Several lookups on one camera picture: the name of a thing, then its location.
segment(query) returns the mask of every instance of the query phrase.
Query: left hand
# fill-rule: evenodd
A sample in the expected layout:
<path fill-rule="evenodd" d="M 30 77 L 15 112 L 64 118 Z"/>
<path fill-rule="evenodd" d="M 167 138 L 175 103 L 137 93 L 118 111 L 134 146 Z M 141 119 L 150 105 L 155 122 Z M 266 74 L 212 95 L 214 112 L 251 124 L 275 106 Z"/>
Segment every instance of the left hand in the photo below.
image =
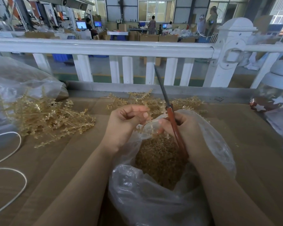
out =
<path fill-rule="evenodd" d="M 101 146 L 116 153 L 129 140 L 138 124 L 150 120 L 145 105 L 125 105 L 111 112 Z"/>

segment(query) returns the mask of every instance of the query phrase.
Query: scissor blade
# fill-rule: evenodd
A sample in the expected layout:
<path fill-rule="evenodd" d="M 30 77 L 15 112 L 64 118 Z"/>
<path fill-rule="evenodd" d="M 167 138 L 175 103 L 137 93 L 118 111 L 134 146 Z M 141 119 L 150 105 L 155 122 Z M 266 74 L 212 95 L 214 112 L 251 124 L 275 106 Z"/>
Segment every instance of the scissor blade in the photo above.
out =
<path fill-rule="evenodd" d="M 159 82 L 159 85 L 161 86 L 162 94 L 163 94 L 163 96 L 164 96 L 164 100 L 165 100 L 165 102 L 166 102 L 166 105 L 167 105 L 168 107 L 171 107 L 171 104 L 170 104 L 170 102 L 169 102 L 168 96 L 167 96 L 167 94 L 166 94 L 166 90 L 165 90 L 165 88 L 164 88 L 164 85 L 162 84 L 161 77 L 159 76 L 159 73 L 157 72 L 156 67 L 154 67 L 154 70 L 155 70 L 155 74 L 156 74 L 156 76 L 157 76 L 157 80 L 158 80 L 158 82 Z"/>

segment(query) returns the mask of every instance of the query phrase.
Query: computer screen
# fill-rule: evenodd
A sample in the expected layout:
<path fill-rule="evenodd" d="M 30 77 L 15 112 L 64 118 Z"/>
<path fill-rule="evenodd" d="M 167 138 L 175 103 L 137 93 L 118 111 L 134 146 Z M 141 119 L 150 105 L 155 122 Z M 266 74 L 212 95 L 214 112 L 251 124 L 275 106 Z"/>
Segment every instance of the computer screen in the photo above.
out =
<path fill-rule="evenodd" d="M 100 21 L 95 21 L 95 22 L 94 22 L 94 26 L 95 26 L 95 27 L 101 27 L 101 26 L 102 26 L 102 22 L 100 22 Z"/>
<path fill-rule="evenodd" d="M 82 27 L 83 27 L 83 29 L 87 29 L 86 22 L 77 21 L 77 27 L 78 27 L 78 29 L 81 29 Z"/>

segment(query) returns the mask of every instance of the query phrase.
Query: green floor stripe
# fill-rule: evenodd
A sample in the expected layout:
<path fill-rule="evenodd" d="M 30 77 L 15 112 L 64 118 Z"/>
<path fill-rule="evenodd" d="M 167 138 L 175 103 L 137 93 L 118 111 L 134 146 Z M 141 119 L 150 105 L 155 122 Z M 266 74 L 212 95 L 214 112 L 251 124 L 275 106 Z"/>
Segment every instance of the green floor stripe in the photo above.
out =
<path fill-rule="evenodd" d="M 63 81 L 78 81 L 78 76 L 75 74 L 54 74 L 54 76 Z M 133 83 L 134 84 L 145 84 L 146 78 L 144 76 L 134 76 Z M 111 76 L 105 75 L 93 75 L 93 81 L 95 83 L 111 83 Z M 121 76 L 120 82 L 124 83 L 124 79 Z M 174 86 L 179 86 L 180 79 L 176 78 L 174 80 Z M 189 86 L 198 86 L 202 87 L 204 83 L 204 79 L 190 79 Z"/>

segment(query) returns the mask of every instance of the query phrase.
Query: forearm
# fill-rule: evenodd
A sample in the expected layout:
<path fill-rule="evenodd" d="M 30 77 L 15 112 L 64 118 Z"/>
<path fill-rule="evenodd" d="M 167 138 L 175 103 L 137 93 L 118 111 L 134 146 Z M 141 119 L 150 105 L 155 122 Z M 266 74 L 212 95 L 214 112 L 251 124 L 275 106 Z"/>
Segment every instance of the forearm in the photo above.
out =
<path fill-rule="evenodd" d="M 112 158 L 99 146 L 35 226 L 96 225 Z"/>
<path fill-rule="evenodd" d="M 274 225 L 244 192 L 210 150 L 196 150 L 195 165 L 217 226 Z"/>

